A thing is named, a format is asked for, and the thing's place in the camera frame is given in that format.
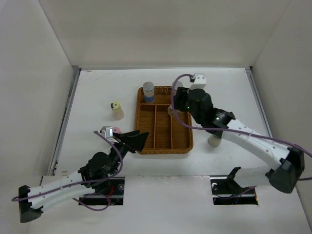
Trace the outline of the pink cap shaker bottle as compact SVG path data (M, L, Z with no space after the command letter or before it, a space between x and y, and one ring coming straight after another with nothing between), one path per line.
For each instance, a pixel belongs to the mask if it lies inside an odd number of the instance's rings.
M113 127L113 133L115 134L121 134L121 130L118 127Z

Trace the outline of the yellow cap shaker bottle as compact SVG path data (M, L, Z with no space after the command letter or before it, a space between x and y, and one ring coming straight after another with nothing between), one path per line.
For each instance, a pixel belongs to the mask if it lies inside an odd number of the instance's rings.
M115 120L121 120L124 117L124 111L118 101L114 101L111 103L111 109L112 109L112 117Z

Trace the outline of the clear lid black grinder jar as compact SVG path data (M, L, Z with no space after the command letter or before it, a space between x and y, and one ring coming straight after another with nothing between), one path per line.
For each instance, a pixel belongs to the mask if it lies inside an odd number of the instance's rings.
M212 147L218 147L222 142L222 135L220 134L212 134L208 138L208 144Z

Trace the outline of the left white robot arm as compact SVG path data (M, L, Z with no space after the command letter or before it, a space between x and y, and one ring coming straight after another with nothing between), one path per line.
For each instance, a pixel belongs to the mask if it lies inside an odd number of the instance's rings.
M45 211L68 199L77 201L82 195L105 195L111 186L110 180L121 172L127 153L141 152L149 136L149 132L139 130L110 135L100 130L94 134L110 145L108 154L95 153L85 166L58 181L37 187L19 187L18 196L12 201L19 204L21 223L38 219Z

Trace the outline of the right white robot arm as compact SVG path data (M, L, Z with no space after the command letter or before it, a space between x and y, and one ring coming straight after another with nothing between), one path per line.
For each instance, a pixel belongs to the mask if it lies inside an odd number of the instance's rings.
M198 130L232 142L266 163L260 168L234 168L226 180L230 192L266 184L286 194L293 191L305 169L304 152L298 146L259 135L235 118L232 112L215 108L211 96L200 88L178 87L172 97L172 108L173 111L190 113L200 125Z

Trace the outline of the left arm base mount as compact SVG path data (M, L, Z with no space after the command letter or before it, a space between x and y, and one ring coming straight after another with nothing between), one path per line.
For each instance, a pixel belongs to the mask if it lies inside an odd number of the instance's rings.
M123 205L124 199L124 189L125 189L125 177L114 177L108 181L108 186L101 192L93 192L93 194L84 197L84 195L79 197L79 201L83 202L88 206L99 206L108 205L108 200L110 201L110 206Z

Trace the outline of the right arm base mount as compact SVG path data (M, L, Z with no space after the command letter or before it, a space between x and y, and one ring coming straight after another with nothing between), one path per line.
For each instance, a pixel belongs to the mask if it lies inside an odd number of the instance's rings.
M241 167L234 167L228 175L210 177L214 205L258 205L255 186L241 187L234 178Z

